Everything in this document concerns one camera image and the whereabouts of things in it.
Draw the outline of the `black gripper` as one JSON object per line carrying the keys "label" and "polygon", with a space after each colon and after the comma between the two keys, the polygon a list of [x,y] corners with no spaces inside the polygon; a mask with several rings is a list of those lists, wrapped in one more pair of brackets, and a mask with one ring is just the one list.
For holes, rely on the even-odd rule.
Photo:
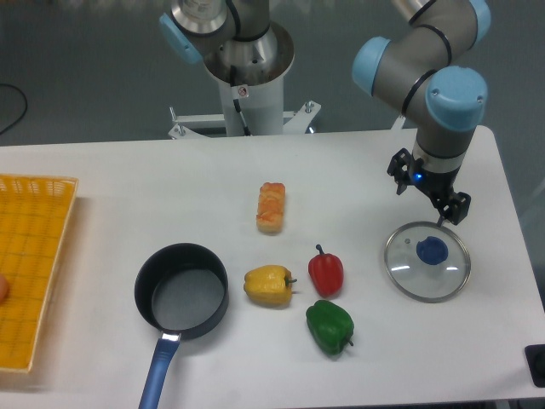
{"label": "black gripper", "polygon": [[396,183],[397,195],[414,185],[431,200],[442,222],[458,225],[468,215],[471,204],[470,195],[453,190],[462,161],[462,154],[439,158],[422,148],[414,148],[412,154],[402,148],[392,156],[387,174]]}

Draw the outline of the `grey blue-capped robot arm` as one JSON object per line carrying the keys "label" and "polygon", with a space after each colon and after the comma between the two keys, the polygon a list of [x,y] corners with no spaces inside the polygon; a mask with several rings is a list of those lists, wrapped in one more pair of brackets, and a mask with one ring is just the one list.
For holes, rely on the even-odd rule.
{"label": "grey blue-capped robot arm", "polygon": [[[488,32],[484,1],[398,1],[410,25],[400,41],[368,40],[356,54],[352,78],[365,93],[416,124],[411,150],[388,168],[399,192],[416,187],[443,221],[468,214],[470,196],[454,181],[485,113],[488,89],[474,70],[455,60]],[[187,63],[203,63],[215,79],[229,135],[286,131],[284,75],[294,44],[272,21],[266,1],[176,1],[159,20],[169,46]]]}

